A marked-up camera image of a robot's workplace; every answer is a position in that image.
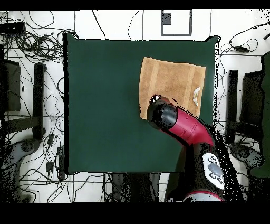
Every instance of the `green table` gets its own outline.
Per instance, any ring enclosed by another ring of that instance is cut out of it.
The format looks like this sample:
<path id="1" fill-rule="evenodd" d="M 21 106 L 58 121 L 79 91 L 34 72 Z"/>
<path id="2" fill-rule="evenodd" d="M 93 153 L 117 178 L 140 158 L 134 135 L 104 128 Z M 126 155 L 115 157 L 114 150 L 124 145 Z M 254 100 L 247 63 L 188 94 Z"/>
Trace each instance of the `green table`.
<path id="1" fill-rule="evenodd" d="M 217 36 L 205 42 L 76 40 L 68 34 L 64 41 L 68 172 L 175 171 L 179 142 L 140 118 L 143 57 L 206 67 L 200 118 L 212 124 L 218 40 Z"/>
<path id="2" fill-rule="evenodd" d="M 262 166 L 253 168 L 250 174 L 257 178 L 270 178 L 270 52 L 262 56 L 262 70 L 264 72 L 261 85 L 264 91 L 262 148 L 265 162 Z"/>

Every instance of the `black cable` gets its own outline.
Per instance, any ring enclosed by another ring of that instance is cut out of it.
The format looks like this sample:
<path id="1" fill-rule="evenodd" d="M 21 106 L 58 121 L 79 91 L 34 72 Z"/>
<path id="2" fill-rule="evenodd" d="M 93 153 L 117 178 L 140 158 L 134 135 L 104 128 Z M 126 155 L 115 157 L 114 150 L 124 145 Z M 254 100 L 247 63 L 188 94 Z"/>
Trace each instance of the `black cable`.
<path id="1" fill-rule="evenodd" d="M 82 185 L 81 187 L 79 187 L 77 190 L 75 190 L 73 202 L 75 202 L 75 200 L 76 200 L 76 192 L 77 192 L 78 190 L 82 189 L 82 188 L 85 186 L 85 184 L 87 183 L 87 180 L 88 180 L 89 178 L 100 178 L 100 177 L 103 177 L 104 175 L 106 175 L 106 174 L 99 175 L 99 176 L 96 176 L 96 175 L 90 175 L 90 176 L 88 176 L 87 179 L 86 179 L 86 181 L 83 183 L 83 185 Z"/>
<path id="2" fill-rule="evenodd" d="M 129 24 L 129 28 L 130 28 L 130 26 L 131 26 L 131 23 L 132 23 L 133 18 L 137 15 L 137 13 L 138 13 L 139 11 L 140 11 L 140 10 L 138 10 L 138 11 L 134 14 L 134 16 L 132 17 L 132 19 L 131 19 L 131 21 L 130 21 L 130 24 Z"/>
<path id="3" fill-rule="evenodd" d="M 93 13 L 93 15 L 94 15 L 94 17 L 95 17 L 95 21 L 97 22 L 97 24 L 98 24 L 98 26 L 99 26 L 99 29 L 101 30 L 101 32 L 102 32 L 103 35 L 104 35 L 105 40 L 107 40 L 104 31 L 101 29 L 101 27 L 100 27 L 100 25 L 99 25 L 99 22 L 98 22 L 98 19 L 97 19 L 96 15 L 95 15 L 94 10 L 92 10 L 92 13 Z"/>
<path id="4" fill-rule="evenodd" d="M 64 185 L 64 186 L 57 187 L 57 189 L 56 189 L 56 190 L 48 197 L 47 203 L 53 202 L 54 199 L 57 198 L 57 197 L 62 193 L 62 191 L 63 191 L 65 185 Z M 49 199 L 51 198 L 51 196 L 52 196 L 55 192 L 57 193 L 57 191 L 58 191 L 60 188 L 62 188 L 62 190 L 60 191 L 60 193 L 59 193 L 57 196 L 55 196 L 52 200 L 49 201 Z"/>
<path id="5" fill-rule="evenodd" d="M 36 200 L 36 193 L 34 193 L 34 192 L 32 192 L 32 191 L 27 191 L 27 190 L 24 190 L 24 189 L 22 189 L 22 188 L 20 188 L 22 191 L 25 191 L 25 192 L 28 192 L 28 193 L 31 193 L 31 194 L 33 194 L 33 195 L 35 195 L 35 198 L 34 198 L 34 200 L 33 200 L 33 202 L 32 203 L 34 203 L 35 202 L 35 200 Z"/>
<path id="6" fill-rule="evenodd" d="M 40 25 L 36 24 L 36 23 L 32 20 L 32 18 L 31 18 L 30 11 L 29 11 L 29 17 L 30 17 L 31 21 L 32 21 L 35 25 L 37 25 L 39 28 L 41 28 L 41 29 L 46 28 L 46 27 L 48 27 L 48 26 L 50 26 L 50 25 L 52 25 L 52 24 L 54 23 L 54 16 L 53 16 L 53 21 L 52 21 L 52 23 L 50 23 L 50 24 L 47 25 L 47 26 L 40 26 Z"/>
<path id="7" fill-rule="evenodd" d="M 249 31 L 249 30 L 251 30 L 251 29 L 257 28 L 257 27 L 259 27 L 259 26 L 265 26 L 265 25 L 268 25 L 268 24 L 270 24 L 270 21 L 268 21 L 267 23 L 255 25 L 255 26 L 253 26 L 253 27 L 251 27 L 251 28 L 248 28 L 247 30 L 244 30 L 244 31 L 241 31 L 240 33 L 235 34 L 235 35 L 229 40 L 230 46 L 231 46 L 232 48 L 234 48 L 234 49 L 239 49 L 239 47 L 241 47 L 241 46 L 232 46 L 232 39 L 233 39 L 234 37 L 236 37 L 237 35 L 239 35 L 239 34 L 241 34 L 241 33 L 244 33 L 244 32 L 246 32 L 246 31 Z M 257 41 L 256 39 L 251 39 L 251 40 L 255 40 L 255 41 L 257 42 L 257 46 L 256 46 L 256 48 L 253 50 L 253 51 L 255 51 L 255 50 L 257 49 L 257 47 L 258 47 L 258 41 Z"/>
<path id="8" fill-rule="evenodd" d="M 58 90 L 58 92 L 60 92 L 61 94 L 64 94 L 62 91 L 60 91 L 60 89 L 59 89 L 59 83 L 60 83 L 60 81 L 62 80 L 62 79 L 64 79 L 64 77 L 62 77 L 61 79 L 59 79 L 59 81 L 58 81 L 58 83 L 57 83 L 57 90 Z"/>
<path id="9" fill-rule="evenodd" d="M 241 174 L 241 175 L 243 175 L 243 176 L 245 176 L 246 178 L 248 178 L 248 179 L 249 179 L 249 176 L 248 176 L 247 174 L 240 173 L 240 172 L 238 172 L 237 174 Z"/>

